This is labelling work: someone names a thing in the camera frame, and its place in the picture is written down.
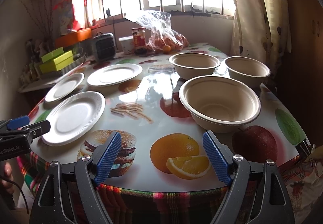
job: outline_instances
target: beige paper bowl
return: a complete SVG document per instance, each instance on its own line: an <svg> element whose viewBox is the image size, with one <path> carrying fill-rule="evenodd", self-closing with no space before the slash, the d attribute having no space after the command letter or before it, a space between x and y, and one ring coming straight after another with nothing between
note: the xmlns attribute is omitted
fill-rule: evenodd
<svg viewBox="0 0 323 224"><path fill-rule="evenodd" d="M201 53L180 53L169 58L181 78L189 80L197 76L212 75L220 65L216 57Z"/></svg>
<svg viewBox="0 0 323 224"><path fill-rule="evenodd" d="M218 133L231 132L254 121L261 109L251 88L221 76L190 79L181 86L179 97L197 124Z"/></svg>
<svg viewBox="0 0 323 224"><path fill-rule="evenodd" d="M245 83L250 88L260 86L270 75L270 69L263 63L248 57L231 56L224 60L230 78Z"/></svg>

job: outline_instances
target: small white container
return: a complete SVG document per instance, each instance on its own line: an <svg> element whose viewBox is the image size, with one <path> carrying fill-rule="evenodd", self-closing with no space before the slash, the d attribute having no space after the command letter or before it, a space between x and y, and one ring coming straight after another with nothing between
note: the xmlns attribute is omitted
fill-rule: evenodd
<svg viewBox="0 0 323 224"><path fill-rule="evenodd" d="M123 38L119 38L119 42L121 43L122 50L125 55L133 53L133 36L125 36Z"/></svg>

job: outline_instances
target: plastic bag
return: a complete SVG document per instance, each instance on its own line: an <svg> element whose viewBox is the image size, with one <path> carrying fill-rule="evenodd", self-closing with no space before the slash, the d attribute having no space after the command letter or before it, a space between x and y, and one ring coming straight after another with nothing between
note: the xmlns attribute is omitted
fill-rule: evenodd
<svg viewBox="0 0 323 224"><path fill-rule="evenodd" d="M126 19L151 31L148 46L152 50L180 51L189 45L187 39L171 29L171 14L154 10L128 13Z"/></svg>

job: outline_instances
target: plaid fabric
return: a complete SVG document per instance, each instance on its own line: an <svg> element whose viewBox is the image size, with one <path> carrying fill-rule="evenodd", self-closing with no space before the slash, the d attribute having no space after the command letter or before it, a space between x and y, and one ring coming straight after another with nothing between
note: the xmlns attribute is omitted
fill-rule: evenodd
<svg viewBox="0 0 323 224"><path fill-rule="evenodd" d="M299 170L297 170L300 168L299 166L292 167L297 160L298 158L295 158L280 167L284 179L289 183L291 178L295 176L294 171L299 173ZM17 161L27 186L35 195L49 163L34 152L17 157ZM76 185L70 183L69 187L72 188L72 197L79 223L87 223ZM247 221L255 190L255 182L249 182L237 223ZM226 191L226 187L215 190L174 193L127 190L104 184L98 187L102 202L114 224L209 224Z"/></svg>

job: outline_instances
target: person's finger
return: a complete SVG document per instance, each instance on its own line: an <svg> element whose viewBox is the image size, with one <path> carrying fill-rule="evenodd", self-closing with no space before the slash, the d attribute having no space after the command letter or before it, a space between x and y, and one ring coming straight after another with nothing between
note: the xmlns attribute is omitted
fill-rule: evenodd
<svg viewBox="0 0 323 224"><path fill-rule="evenodd" d="M14 187L14 186L12 186L12 187L10 187L10 188L6 189L6 191L7 191L9 194L13 194L13 193L14 193L14 191L15 191L15 187Z"/></svg>
<svg viewBox="0 0 323 224"><path fill-rule="evenodd" d="M10 180L14 180L14 178L13 178L13 176L12 175L10 175L10 177L8 177ZM10 183L10 182L6 182L5 180L2 180L2 185L4 186L4 188L6 188L6 189L9 189L9 188L11 188L12 187L12 183Z"/></svg>
<svg viewBox="0 0 323 224"><path fill-rule="evenodd" d="M12 168L11 168L11 165L9 162L6 162L5 163L5 166L4 166L4 172L5 174L7 175L7 177L10 177L11 176L11 173L12 173Z"/></svg>

